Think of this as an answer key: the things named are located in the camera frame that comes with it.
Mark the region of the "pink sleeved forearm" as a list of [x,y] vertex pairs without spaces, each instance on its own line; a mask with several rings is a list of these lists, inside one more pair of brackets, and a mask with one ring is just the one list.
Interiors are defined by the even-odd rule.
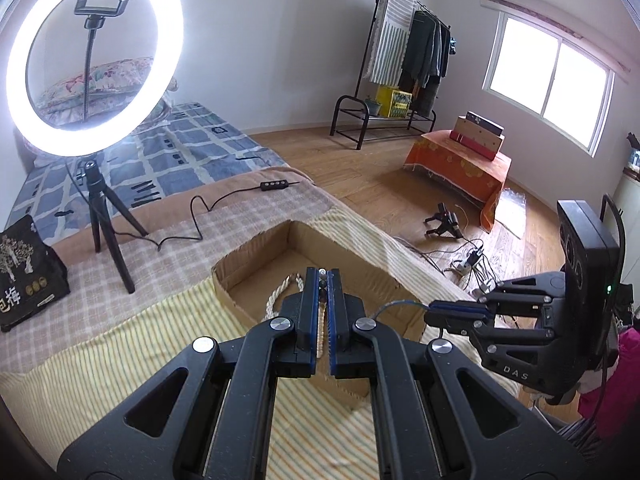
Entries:
[[[597,407],[601,391],[601,373],[585,372],[580,378],[578,413],[590,418]],[[596,416],[596,431],[600,439],[615,436],[625,425],[639,402],[639,332],[628,328],[618,336],[618,358],[608,381],[600,410]]]

